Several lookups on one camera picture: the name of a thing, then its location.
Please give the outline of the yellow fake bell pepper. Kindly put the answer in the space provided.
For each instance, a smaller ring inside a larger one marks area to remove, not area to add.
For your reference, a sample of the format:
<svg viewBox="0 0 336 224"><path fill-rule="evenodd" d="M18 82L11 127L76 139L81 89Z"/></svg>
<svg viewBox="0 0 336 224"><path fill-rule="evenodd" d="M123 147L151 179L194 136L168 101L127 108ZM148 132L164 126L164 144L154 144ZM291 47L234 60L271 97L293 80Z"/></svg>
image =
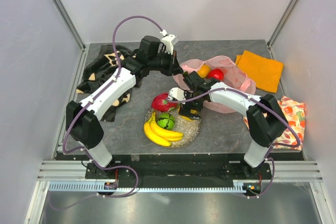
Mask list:
<svg viewBox="0 0 336 224"><path fill-rule="evenodd" d="M179 107L179 115L188 120L200 120L201 116L198 111L187 108L183 105Z"/></svg>

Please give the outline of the yellow fake banana bunch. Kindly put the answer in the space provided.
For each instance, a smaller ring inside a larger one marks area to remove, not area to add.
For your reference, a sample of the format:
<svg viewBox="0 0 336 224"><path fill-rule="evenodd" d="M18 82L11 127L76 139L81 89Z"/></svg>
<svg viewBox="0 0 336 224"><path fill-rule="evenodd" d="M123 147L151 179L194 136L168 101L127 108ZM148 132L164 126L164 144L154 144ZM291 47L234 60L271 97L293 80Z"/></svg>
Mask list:
<svg viewBox="0 0 336 224"><path fill-rule="evenodd" d="M181 132L161 128L156 122L155 111L152 112L149 119L145 122L143 130L149 140L163 147L170 147L172 142L178 142L183 138L183 133Z"/></svg>

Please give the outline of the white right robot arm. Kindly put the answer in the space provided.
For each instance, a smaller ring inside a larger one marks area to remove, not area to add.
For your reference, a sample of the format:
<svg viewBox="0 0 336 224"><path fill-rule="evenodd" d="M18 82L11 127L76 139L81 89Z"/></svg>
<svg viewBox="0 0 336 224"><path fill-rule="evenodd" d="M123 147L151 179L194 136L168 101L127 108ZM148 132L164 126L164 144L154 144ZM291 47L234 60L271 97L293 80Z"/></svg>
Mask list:
<svg viewBox="0 0 336 224"><path fill-rule="evenodd" d="M204 79L196 71L182 74L187 86L182 104L183 115L198 119L204 102L221 105L245 116L252 142L240 166L241 174L248 179L259 173L259 166L270 152L271 145L286 129L286 120L273 95L263 97L234 89L214 78Z"/></svg>

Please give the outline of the pink plastic bag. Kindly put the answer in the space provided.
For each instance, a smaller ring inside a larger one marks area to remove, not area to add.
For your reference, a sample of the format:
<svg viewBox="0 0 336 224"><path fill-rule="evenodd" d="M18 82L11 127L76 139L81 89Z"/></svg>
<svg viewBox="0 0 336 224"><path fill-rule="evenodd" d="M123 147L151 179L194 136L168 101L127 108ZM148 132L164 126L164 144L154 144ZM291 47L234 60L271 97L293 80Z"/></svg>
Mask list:
<svg viewBox="0 0 336 224"><path fill-rule="evenodd" d="M240 70L237 65L227 56L216 56L208 60L190 59L180 64L184 72L198 71L202 65L207 65L213 69L220 69L224 74L224 83L231 88L235 88L245 93L255 94L256 83ZM174 81L183 90L189 90L183 81L181 74L173 76ZM219 113L234 113L234 109L220 103L204 101L203 106L209 110Z"/></svg>

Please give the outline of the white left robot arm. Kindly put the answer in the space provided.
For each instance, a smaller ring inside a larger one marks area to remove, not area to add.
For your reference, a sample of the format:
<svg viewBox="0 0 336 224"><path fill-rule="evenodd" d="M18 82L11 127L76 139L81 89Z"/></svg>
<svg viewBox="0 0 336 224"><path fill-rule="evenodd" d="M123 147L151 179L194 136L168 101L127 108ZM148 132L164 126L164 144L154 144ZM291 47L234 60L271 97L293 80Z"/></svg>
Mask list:
<svg viewBox="0 0 336 224"><path fill-rule="evenodd" d="M165 76L182 73L174 45L177 35L162 39L145 36L131 55L121 61L118 70L94 93L79 103L71 101L66 107L66 136L71 136L97 163L97 173L111 178L115 165L104 142L100 120L112 104L126 91L136 86L150 71L159 71Z"/></svg>

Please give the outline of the green fake watermelon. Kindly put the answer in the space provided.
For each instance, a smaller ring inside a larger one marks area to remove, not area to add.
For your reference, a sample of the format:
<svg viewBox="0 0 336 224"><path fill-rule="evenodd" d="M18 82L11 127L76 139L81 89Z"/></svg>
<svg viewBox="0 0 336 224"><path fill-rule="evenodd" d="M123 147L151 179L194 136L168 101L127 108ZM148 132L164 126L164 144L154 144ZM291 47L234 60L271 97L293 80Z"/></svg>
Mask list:
<svg viewBox="0 0 336 224"><path fill-rule="evenodd" d="M162 113L157 119L157 125L166 130L172 130L175 126L175 117L169 113Z"/></svg>

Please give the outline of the red fake dragon fruit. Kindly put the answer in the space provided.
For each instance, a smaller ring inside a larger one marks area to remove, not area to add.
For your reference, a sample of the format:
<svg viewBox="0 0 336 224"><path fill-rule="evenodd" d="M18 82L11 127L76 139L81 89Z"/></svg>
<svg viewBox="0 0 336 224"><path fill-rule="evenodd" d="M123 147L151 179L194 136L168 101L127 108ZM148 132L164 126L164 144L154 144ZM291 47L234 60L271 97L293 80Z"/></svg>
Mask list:
<svg viewBox="0 0 336 224"><path fill-rule="evenodd" d="M178 107L177 103L167 101L168 93L164 92L157 95L151 104L151 108L160 112L170 112Z"/></svg>

